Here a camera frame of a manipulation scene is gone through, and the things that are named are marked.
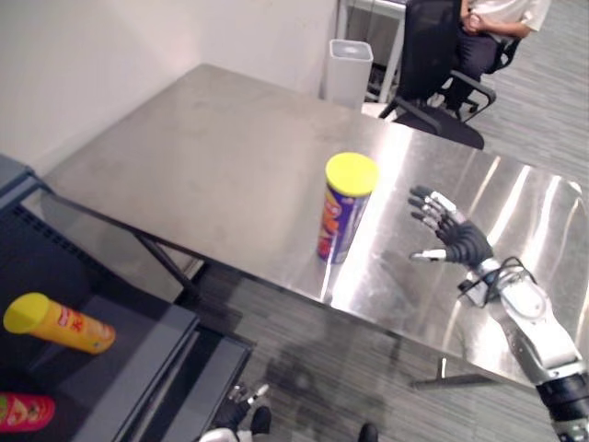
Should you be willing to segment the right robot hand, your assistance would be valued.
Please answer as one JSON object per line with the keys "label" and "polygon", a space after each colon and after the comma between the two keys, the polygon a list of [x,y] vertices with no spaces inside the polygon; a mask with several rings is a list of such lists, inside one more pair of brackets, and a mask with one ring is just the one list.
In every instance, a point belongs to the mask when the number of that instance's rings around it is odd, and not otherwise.
{"label": "right robot hand", "polygon": [[451,262],[475,269],[493,257],[493,249],[483,232],[443,194],[417,185],[410,188],[411,216],[427,226],[442,242],[438,249],[413,252],[410,259],[424,262]]}

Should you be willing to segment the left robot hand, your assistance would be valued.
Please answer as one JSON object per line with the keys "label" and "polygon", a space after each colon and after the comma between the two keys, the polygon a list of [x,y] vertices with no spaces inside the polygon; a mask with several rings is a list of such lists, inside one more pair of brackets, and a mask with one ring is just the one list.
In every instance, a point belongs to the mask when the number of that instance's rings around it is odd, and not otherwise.
{"label": "left robot hand", "polygon": [[263,397],[269,388],[270,386],[264,383],[249,391],[245,384],[237,383],[222,401],[214,418],[214,426],[236,432],[254,403]]}

